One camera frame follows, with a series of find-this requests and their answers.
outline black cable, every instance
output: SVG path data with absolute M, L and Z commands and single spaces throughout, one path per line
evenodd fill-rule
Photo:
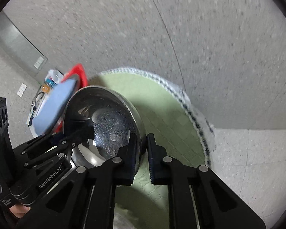
M 37 107 L 38 107 L 38 105 L 39 105 L 39 103 L 40 103 L 40 101 L 41 101 L 41 99 L 42 99 L 43 97 L 44 97 L 44 92 L 43 92 L 43 91 L 37 93 L 37 94 L 34 96 L 32 102 L 31 102 L 31 108 L 30 108 L 31 118 L 30 118 L 30 121 L 29 121 L 28 126 L 31 126 L 31 125 L 32 125 L 33 116 L 34 116 L 35 111 L 36 111 L 36 109 L 37 109 Z

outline gray floor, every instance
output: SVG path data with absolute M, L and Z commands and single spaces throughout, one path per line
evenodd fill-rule
M 286 128 L 286 18 L 272 0 L 11 0 L 4 11 L 49 59 L 183 86 L 219 128 Z
M 286 209 L 286 130 L 214 132 L 216 174 L 271 228 Z

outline white wall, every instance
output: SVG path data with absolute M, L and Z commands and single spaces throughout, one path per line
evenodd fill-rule
M 22 97 L 17 95 L 20 85 L 27 88 Z M 6 98 L 8 111 L 8 133 L 13 147 L 32 139 L 26 125 L 31 101 L 39 84 L 24 72 L 0 47 L 0 96 Z

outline stainless steel bowl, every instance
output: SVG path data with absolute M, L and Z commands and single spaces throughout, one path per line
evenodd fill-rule
M 69 100 L 64 120 L 64 136 L 70 135 L 83 121 L 94 123 L 94 139 L 73 149 L 76 166 L 92 168 L 115 157 L 120 147 L 127 145 L 130 133 L 137 135 L 137 166 L 146 147 L 146 132 L 136 108 L 119 93 L 100 86 L 78 90 Z

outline finger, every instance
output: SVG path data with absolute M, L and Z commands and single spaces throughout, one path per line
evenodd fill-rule
M 25 213 L 13 213 L 18 219 L 21 219 L 23 216 L 25 216 Z
M 22 204 L 15 204 L 10 208 L 10 211 L 13 214 L 18 214 L 18 213 L 27 213 L 31 208 L 30 207 L 26 207 Z

